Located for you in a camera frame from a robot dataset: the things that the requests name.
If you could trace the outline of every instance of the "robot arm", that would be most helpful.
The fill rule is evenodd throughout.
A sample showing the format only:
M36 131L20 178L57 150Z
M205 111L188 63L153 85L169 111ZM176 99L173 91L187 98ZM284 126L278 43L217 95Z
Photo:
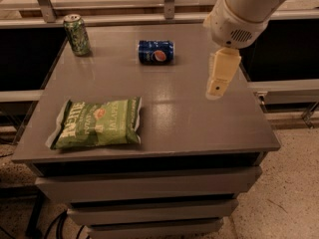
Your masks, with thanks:
M251 45L286 0L217 0L204 22L214 42L235 49Z
M206 97L223 96L241 57L239 50L251 45L266 29L270 16L286 0L217 0L203 25L221 46L209 58Z

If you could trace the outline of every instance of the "pepsi can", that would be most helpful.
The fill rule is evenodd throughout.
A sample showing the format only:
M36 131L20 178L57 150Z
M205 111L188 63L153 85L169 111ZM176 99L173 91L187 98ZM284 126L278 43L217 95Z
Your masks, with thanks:
M139 59L142 64L167 64L173 60L173 42L139 41Z

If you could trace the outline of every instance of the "cabinet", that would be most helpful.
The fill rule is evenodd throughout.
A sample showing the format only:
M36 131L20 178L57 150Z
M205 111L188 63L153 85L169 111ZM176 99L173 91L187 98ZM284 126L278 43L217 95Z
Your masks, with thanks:
M88 28L93 53L67 45L13 155L36 185L93 239L217 231L280 145L237 72L225 96L205 98L209 53L200 24ZM172 40L167 66L140 64L139 40ZM143 99L141 145L45 146L63 103Z

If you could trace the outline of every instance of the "drawer cabinet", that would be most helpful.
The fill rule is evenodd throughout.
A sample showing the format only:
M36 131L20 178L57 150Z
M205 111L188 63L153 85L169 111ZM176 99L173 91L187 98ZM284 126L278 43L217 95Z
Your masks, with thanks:
M163 232L167 235L210 233L218 231L221 226L221 219L203 219L195 221L99 226L90 228L88 233L94 239L126 239L132 238L132 235L134 235L135 238L161 236Z
M140 204L118 204L72 208L68 215L79 225L141 223L167 220L189 220L229 216L237 207L236 199L179 200Z
M247 192L260 174L251 166L49 177L36 184L50 199L74 203Z

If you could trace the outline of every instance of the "chip bag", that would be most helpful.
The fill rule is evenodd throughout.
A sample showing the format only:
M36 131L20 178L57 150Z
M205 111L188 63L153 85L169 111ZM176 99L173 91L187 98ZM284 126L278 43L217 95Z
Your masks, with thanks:
M67 101L57 117L57 128L46 145L51 149L141 143L141 98L105 104Z

